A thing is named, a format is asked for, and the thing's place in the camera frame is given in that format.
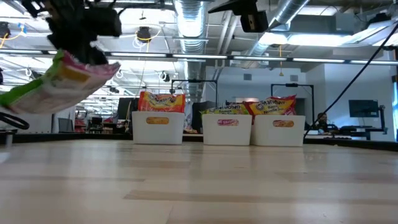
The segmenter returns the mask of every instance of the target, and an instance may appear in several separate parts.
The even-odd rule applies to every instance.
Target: red object
[[[80,119],[75,120],[75,132],[76,133],[85,133],[86,132],[86,124],[83,120],[80,120]]]
[[[113,123],[113,118],[106,118],[104,123]]]

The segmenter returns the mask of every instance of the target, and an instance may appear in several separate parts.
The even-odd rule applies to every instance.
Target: yellow snack bag
[[[202,114],[249,114],[249,111],[243,104],[240,104],[210,108],[202,112]]]
[[[296,96],[269,97],[258,103],[245,103],[252,115],[295,115]]]

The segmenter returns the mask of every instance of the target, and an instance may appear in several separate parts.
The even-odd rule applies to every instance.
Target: black cable
[[[0,121],[19,129],[28,130],[29,123],[11,114],[0,112]]]
[[[113,9],[115,4],[116,4],[116,0],[113,0],[113,2],[108,5],[108,8]]]
[[[338,10],[338,8],[337,8],[336,6],[330,5],[330,6],[326,7],[326,8],[319,14],[319,16],[322,15],[322,14],[323,14],[328,8],[330,8],[330,7],[334,7],[334,8],[336,9],[336,12],[339,12],[339,10]]]
[[[385,46],[385,44],[388,42],[388,40],[392,37],[392,35],[395,34],[396,30],[398,29],[398,23],[396,26],[393,28],[391,33],[387,36],[387,38],[383,41],[383,43],[380,45],[379,48],[375,51],[375,53],[372,55],[372,57],[366,62],[365,66],[356,74],[356,76],[350,81],[350,83],[346,86],[346,88],[340,93],[340,95],[337,97],[337,99],[320,115],[318,116],[317,120],[311,125],[311,127],[305,132],[304,138],[307,136],[307,134],[310,132],[310,130],[315,127],[315,124],[319,121],[319,119],[326,114],[332,106],[334,106],[338,100],[344,95],[344,93],[348,90],[348,88],[355,82],[355,80],[365,71],[365,69],[369,66],[369,64],[373,61],[373,59],[376,57],[376,55],[380,52],[380,50]]]
[[[354,14],[354,16],[356,16],[359,19],[359,21],[368,23],[368,21],[363,21],[357,14]]]

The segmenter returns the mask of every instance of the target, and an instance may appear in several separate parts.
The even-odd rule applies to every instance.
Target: snack bag
[[[152,94],[142,91],[139,96],[139,111],[178,112],[184,113],[185,95]]]
[[[252,115],[295,115],[296,96],[269,97],[258,103],[245,103]]]
[[[51,114],[69,108],[101,88],[120,64],[87,65],[59,50],[40,78],[0,95],[0,105],[14,113]]]
[[[202,112],[202,114],[249,114],[249,111],[243,104],[240,104],[210,108]]]

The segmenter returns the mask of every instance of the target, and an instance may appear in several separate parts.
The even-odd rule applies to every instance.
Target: black mount
[[[232,10],[235,16],[241,16],[242,29],[245,32],[261,33],[268,29],[267,14],[257,10],[257,0],[230,0],[209,10],[209,13]]]

